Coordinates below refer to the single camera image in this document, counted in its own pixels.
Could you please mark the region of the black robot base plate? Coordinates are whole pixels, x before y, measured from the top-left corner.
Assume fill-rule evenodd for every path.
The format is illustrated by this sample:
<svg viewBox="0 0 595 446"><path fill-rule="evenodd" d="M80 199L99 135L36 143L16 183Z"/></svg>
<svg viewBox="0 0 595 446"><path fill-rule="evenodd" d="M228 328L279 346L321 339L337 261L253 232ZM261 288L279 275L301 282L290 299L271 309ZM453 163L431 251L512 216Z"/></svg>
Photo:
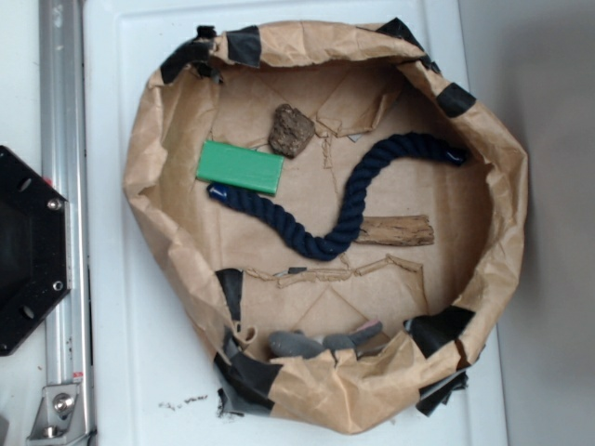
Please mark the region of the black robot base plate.
<svg viewBox="0 0 595 446"><path fill-rule="evenodd" d="M68 201L1 148L1 355L13 354L70 291Z"/></svg>

